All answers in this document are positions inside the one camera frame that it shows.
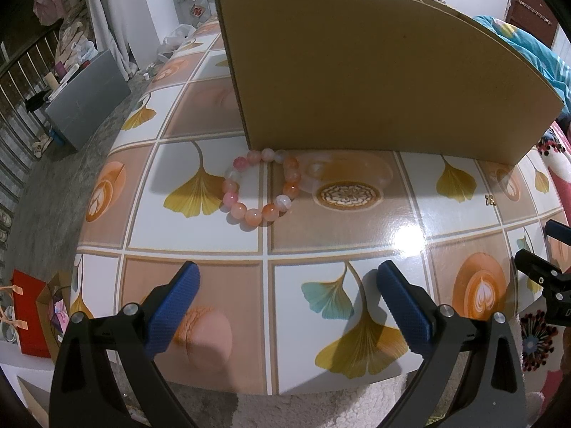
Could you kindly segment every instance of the cardboard sheet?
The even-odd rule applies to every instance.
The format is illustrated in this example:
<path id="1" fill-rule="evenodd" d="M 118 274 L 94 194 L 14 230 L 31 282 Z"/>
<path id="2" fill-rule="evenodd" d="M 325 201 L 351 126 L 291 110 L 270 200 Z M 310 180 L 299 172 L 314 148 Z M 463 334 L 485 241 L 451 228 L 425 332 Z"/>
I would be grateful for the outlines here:
<path id="1" fill-rule="evenodd" d="M 432 0 L 216 0 L 253 149 L 395 149 L 515 165 L 559 115 L 545 79 Z"/>

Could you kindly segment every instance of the white bead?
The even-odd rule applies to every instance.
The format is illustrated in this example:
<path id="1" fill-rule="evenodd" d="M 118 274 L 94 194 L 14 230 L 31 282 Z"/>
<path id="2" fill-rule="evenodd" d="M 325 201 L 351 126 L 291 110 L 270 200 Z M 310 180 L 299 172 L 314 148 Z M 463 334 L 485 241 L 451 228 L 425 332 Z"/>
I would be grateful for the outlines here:
<path id="1" fill-rule="evenodd" d="M 273 149 L 265 148 L 262 150 L 262 161 L 265 163 L 271 163 L 273 161 L 273 157 L 276 153 L 273 152 Z"/>
<path id="2" fill-rule="evenodd" d="M 236 183 L 240 183 L 240 180 L 242 179 L 242 174 L 238 172 L 232 165 L 226 169 L 226 172 L 224 172 L 224 178 L 232 180 Z"/>
<path id="3" fill-rule="evenodd" d="M 278 149 L 273 157 L 273 160 L 276 161 L 278 164 L 283 164 L 286 160 L 288 152 L 284 149 Z"/>
<path id="4" fill-rule="evenodd" d="M 276 196 L 275 205 L 278 207 L 280 212 L 287 212 L 291 208 L 291 200 L 289 199 L 289 196 L 279 194 Z"/>

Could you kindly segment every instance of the bead bracelet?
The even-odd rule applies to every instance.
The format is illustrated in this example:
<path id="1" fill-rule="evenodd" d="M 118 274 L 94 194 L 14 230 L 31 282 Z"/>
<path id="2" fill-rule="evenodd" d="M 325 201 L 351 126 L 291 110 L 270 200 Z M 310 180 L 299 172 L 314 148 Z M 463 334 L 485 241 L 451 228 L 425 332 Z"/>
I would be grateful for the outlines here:
<path id="1" fill-rule="evenodd" d="M 271 163 L 276 161 L 282 164 L 284 168 L 285 184 L 282 194 L 276 196 L 273 203 L 266 204 L 262 210 L 248 209 L 244 203 L 238 202 L 238 182 L 242 172 L 250 166 L 254 166 L 263 161 Z M 257 227 L 262 223 L 273 222 L 278 219 L 280 212 L 287 212 L 291 207 L 291 200 L 295 199 L 299 194 L 298 183 L 302 179 L 299 172 L 299 163 L 295 157 L 289 156 L 287 151 L 266 148 L 261 152 L 251 150 L 248 151 L 246 157 L 239 156 L 226 173 L 224 174 L 224 182 L 222 183 L 222 191 L 224 198 L 222 203 L 230 210 L 232 217 L 241 220 L 245 219 L 246 223 L 252 227 Z"/>

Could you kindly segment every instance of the gray box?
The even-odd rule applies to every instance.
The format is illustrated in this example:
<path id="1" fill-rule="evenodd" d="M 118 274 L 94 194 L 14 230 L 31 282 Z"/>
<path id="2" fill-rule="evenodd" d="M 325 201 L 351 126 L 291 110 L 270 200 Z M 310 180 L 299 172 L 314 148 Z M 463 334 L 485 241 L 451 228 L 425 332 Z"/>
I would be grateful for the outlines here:
<path id="1" fill-rule="evenodd" d="M 115 58 L 107 50 L 93 58 L 45 111 L 55 131 L 80 150 L 130 93 Z"/>

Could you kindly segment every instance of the ginkgo leaf print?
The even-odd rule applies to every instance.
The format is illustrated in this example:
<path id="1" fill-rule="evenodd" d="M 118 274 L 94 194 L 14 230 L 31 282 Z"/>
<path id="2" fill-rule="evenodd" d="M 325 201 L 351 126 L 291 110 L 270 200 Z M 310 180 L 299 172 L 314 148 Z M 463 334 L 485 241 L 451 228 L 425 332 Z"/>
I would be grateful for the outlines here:
<path id="1" fill-rule="evenodd" d="M 220 208 L 224 197 L 224 177 L 210 175 L 205 171 L 202 150 L 194 141 L 191 143 L 198 151 L 198 170 L 190 180 L 166 197 L 163 206 L 174 212 L 181 212 L 185 217 L 196 217 L 201 210 L 204 215 L 210 215 Z"/>
<path id="2" fill-rule="evenodd" d="M 77 261 L 77 270 L 75 270 L 75 260 L 74 260 L 74 273 L 75 277 L 75 287 L 79 284 L 79 294 L 73 304 L 70 306 L 70 317 L 76 312 L 83 312 L 88 319 L 93 319 L 93 314 L 89 308 L 85 305 L 83 288 L 84 288 L 84 255 L 81 254 Z"/>
<path id="3" fill-rule="evenodd" d="M 527 232 L 525 227 L 524 227 L 524 237 L 518 238 L 516 240 L 516 244 L 518 249 L 525 249 L 530 253 L 535 254 L 535 251 L 533 250 L 532 239 L 530 238 L 529 233 Z M 533 294 L 537 294 L 541 290 L 541 286 L 538 283 L 534 282 L 529 277 L 527 278 L 526 286 L 527 289 L 529 289 Z"/>
<path id="4" fill-rule="evenodd" d="M 201 41 L 196 41 L 196 39 L 192 39 L 189 42 L 187 42 L 185 45 L 182 45 L 178 51 L 188 51 L 188 50 L 192 50 L 192 48 L 198 48 L 202 45 L 203 43 Z"/>
<path id="5" fill-rule="evenodd" d="M 476 180 L 468 172 L 452 167 L 442 156 L 444 172 L 436 182 L 436 191 L 446 198 L 459 203 L 471 200 L 476 191 Z"/>
<path id="6" fill-rule="evenodd" d="M 527 154 L 525 155 L 525 157 L 532 164 L 533 170 L 536 171 L 535 182 L 534 182 L 536 190 L 542 193 L 547 193 L 549 191 L 549 178 L 547 178 L 547 175 L 545 175 L 543 172 L 538 170 L 537 167 L 535 167 L 535 164 L 533 164 L 533 161 Z"/>
<path id="7" fill-rule="evenodd" d="M 354 313 L 353 305 L 343 289 L 347 274 L 347 263 L 343 274 L 331 282 L 308 282 L 302 284 L 303 296 L 309 302 L 309 308 L 320 313 L 324 319 L 349 319 Z"/>
<path id="8" fill-rule="evenodd" d="M 396 328 L 381 325 L 370 316 L 365 288 L 353 266 L 347 267 L 359 285 L 363 311 L 357 324 L 337 341 L 323 348 L 315 365 L 347 378 L 376 375 L 408 350 L 403 335 Z"/>
<path id="9" fill-rule="evenodd" d="M 151 94 L 148 93 L 144 98 L 141 98 L 137 103 L 136 107 L 138 111 L 133 113 L 123 124 L 121 130 L 130 130 L 139 127 L 139 125 L 150 121 L 156 116 L 156 111 L 154 109 L 148 108 L 147 104 L 151 99 Z"/>

